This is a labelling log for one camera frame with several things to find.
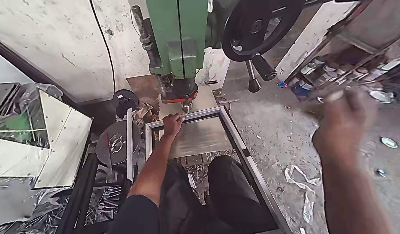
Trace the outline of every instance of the green drill press column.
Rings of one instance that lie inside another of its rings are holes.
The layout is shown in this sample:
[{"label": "green drill press column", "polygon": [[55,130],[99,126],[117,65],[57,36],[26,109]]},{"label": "green drill press column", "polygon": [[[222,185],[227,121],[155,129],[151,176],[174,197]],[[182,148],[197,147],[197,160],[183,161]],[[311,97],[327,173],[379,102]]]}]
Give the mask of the green drill press column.
[{"label": "green drill press column", "polygon": [[162,67],[155,74],[195,77],[203,67],[207,0],[146,0]]}]

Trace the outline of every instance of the lever handle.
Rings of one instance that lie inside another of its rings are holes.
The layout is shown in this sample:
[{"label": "lever handle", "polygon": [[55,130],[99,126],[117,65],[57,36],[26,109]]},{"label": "lever handle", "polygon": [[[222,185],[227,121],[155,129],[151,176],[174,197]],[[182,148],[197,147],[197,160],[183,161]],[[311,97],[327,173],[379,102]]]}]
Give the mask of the lever handle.
[{"label": "lever handle", "polygon": [[253,73],[252,63],[250,60],[246,61],[246,68],[248,69],[249,73],[248,90],[251,93],[256,93],[261,89],[261,84],[259,83],[258,79],[256,79],[255,74]]},{"label": "lever handle", "polygon": [[249,87],[248,90],[251,93],[256,93],[261,89],[261,84],[257,79],[249,80]]},{"label": "lever handle", "polygon": [[261,55],[254,56],[252,58],[252,63],[264,81],[270,81],[276,77],[275,69],[272,68]]}]

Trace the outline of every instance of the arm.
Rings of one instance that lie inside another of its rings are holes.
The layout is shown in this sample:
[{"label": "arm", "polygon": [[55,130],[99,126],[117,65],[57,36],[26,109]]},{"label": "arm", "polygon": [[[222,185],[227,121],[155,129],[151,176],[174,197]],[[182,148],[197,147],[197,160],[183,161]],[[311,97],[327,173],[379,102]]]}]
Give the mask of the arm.
[{"label": "arm", "polygon": [[164,118],[164,135],[159,146],[153,150],[135,183],[130,188],[127,197],[135,194],[144,195],[159,207],[161,185],[167,169],[168,154],[184,119],[183,114],[168,115]]},{"label": "arm", "polygon": [[346,90],[326,98],[325,118],[313,136],[323,168],[331,234],[393,234],[373,181],[359,165],[359,144],[372,110],[361,93]]}]

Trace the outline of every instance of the blurred hand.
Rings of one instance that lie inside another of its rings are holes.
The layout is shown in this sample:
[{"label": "blurred hand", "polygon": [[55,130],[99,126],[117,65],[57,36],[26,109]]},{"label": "blurred hand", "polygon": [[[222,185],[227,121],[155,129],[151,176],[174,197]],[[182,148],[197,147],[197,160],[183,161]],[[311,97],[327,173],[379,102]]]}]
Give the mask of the blurred hand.
[{"label": "blurred hand", "polygon": [[360,141],[376,109],[360,90],[338,91],[325,101],[325,116],[313,135],[314,147],[324,163],[356,165]]},{"label": "blurred hand", "polygon": [[183,114],[169,114],[164,118],[164,137],[175,137],[185,119]]}]

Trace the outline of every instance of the threaded rod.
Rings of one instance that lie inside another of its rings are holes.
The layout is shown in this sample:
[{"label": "threaded rod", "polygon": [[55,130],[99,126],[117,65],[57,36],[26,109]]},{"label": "threaded rod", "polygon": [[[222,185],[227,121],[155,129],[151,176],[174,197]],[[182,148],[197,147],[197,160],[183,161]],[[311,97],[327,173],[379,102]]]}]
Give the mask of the threaded rod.
[{"label": "threaded rod", "polygon": [[185,100],[181,102],[181,109],[184,111],[184,114],[188,114],[192,108],[193,102],[191,100]]},{"label": "threaded rod", "polygon": [[136,25],[138,26],[141,37],[147,38],[148,33],[145,30],[144,18],[142,17],[141,8],[138,5],[133,5],[130,9],[131,9],[133,17],[136,21]]}]

